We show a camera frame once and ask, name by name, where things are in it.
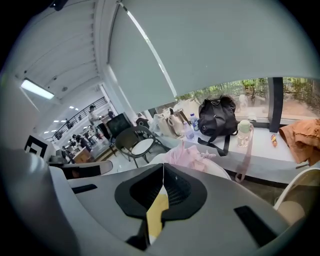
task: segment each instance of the bottle cap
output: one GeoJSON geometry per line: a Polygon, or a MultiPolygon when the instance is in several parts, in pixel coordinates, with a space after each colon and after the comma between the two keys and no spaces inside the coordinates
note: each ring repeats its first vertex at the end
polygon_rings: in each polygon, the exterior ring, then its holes
{"type": "Polygon", "coordinates": [[[242,120],[238,124],[238,130],[244,134],[250,132],[250,122],[248,120],[242,120]]]}

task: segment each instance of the black slot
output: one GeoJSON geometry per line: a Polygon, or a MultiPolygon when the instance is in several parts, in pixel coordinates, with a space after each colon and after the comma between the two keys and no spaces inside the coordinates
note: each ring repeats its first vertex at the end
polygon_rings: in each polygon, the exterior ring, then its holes
{"type": "Polygon", "coordinates": [[[234,211],[260,247],[277,237],[250,207],[241,206],[234,211]]]}
{"type": "Polygon", "coordinates": [[[93,185],[93,184],[89,184],[89,185],[84,185],[84,186],[77,186],[77,187],[73,187],[72,188],[72,191],[75,193],[75,194],[78,194],[78,193],[82,193],[82,192],[87,192],[87,191],[90,191],[90,190],[94,190],[94,189],[97,189],[98,187],[96,185],[93,185]]]}

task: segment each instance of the black backpack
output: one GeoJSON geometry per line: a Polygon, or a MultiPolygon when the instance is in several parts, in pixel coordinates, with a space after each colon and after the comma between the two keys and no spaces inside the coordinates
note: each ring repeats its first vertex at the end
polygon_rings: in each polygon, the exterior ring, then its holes
{"type": "Polygon", "coordinates": [[[216,148],[220,156],[226,156],[229,150],[230,135],[237,131],[235,116],[236,104],[225,95],[217,99],[205,99],[199,107],[198,127],[203,135],[211,136],[209,141],[198,138],[198,143],[216,148]],[[217,136],[225,135],[223,150],[212,144],[217,136]]]}

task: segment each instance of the ceiling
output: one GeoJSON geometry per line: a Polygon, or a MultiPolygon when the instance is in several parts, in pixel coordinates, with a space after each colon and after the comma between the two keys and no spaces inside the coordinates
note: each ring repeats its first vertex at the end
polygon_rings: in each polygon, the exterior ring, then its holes
{"type": "Polygon", "coordinates": [[[14,48],[10,62],[14,75],[34,81],[58,100],[98,77],[95,7],[94,0],[69,0],[60,11],[47,8],[35,16],[14,48]]]}
{"type": "Polygon", "coordinates": [[[116,0],[69,0],[33,17],[16,40],[6,71],[54,94],[47,100],[26,91],[39,110],[34,131],[56,120],[90,87],[100,84],[108,60],[116,0]]]}

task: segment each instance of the gray plastic panel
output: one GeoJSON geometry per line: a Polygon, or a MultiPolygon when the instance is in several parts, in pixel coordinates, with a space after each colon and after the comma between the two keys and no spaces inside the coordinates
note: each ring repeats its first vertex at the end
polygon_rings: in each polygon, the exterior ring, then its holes
{"type": "Polygon", "coordinates": [[[148,255],[116,238],[109,232],[112,230],[101,226],[77,199],[61,169],[50,167],[50,172],[62,211],[78,239],[81,255],[148,255]]]}
{"type": "Polygon", "coordinates": [[[288,224],[273,209],[240,184],[197,170],[173,165],[199,179],[207,189],[207,199],[191,218],[167,221],[154,244],[146,251],[153,255],[247,255],[259,246],[240,221],[234,208],[249,206],[279,235],[288,224]]]}
{"type": "Polygon", "coordinates": [[[93,190],[76,194],[76,197],[101,226],[119,239],[126,241],[131,236],[137,235],[142,220],[125,215],[115,200],[116,187],[152,166],[103,176],[69,179],[68,182],[71,188],[87,184],[97,186],[93,190]]]}

